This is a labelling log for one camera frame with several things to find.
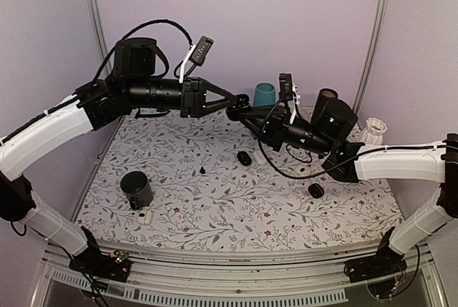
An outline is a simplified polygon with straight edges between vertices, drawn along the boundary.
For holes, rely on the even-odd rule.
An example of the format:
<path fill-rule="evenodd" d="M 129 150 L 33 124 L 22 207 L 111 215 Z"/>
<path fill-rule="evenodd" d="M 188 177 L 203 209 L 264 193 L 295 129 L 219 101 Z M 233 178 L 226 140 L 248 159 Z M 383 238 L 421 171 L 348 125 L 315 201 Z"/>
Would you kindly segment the black gold-trimmed earbud charging case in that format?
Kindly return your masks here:
<path fill-rule="evenodd" d="M 226 109 L 226 115 L 231 121 L 237 121 L 238 115 L 250 106 L 250 97 L 247 94 L 237 94 L 235 97 L 235 104 Z"/>

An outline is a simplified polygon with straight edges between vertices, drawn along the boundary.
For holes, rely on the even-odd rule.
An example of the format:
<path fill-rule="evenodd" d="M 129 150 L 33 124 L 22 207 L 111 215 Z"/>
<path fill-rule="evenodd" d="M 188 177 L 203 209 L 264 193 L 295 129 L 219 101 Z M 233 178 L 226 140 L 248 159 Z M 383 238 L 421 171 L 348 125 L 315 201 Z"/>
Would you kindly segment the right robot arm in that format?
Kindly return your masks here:
<path fill-rule="evenodd" d="M 339 98 L 318 98 L 311 121 L 292 116 L 286 101 L 283 97 L 273 107 L 251 107 L 241 95 L 227 115 L 252 131 L 259 145 L 278 151 L 288 144 L 317 154 L 324 159 L 324 173 L 340 182 L 382 178 L 438 183 L 422 207 L 384 235 L 370 260 L 375 275 L 386 275 L 410 248 L 457 217 L 457 134 L 425 145 L 349 142 L 357 116 Z"/>

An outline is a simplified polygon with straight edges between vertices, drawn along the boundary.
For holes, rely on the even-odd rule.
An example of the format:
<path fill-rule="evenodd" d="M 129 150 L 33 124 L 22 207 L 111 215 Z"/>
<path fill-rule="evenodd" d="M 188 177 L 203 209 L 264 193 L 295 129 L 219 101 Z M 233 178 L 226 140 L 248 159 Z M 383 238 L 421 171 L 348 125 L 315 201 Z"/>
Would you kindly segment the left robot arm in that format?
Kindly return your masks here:
<path fill-rule="evenodd" d="M 114 64 L 107 77 L 96 75 L 1 139 L 1 218 L 53 241 L 91 274 L 107 266 L 94 236 L 43 203 L 25 178 L 25 170 L 70 140 L 139 114 L 143 108 L 152 109 L 154 117 L 177 110 L 181 117 L 201 118 L 237 101 L 234 94 L 193 77 L 185 64 L 173 79 L 157 73 L 156 62 L 165 61 L 165 55 L 154 39 L 138 37 L 134 31 L 114 45 L 105 61 Z"/>

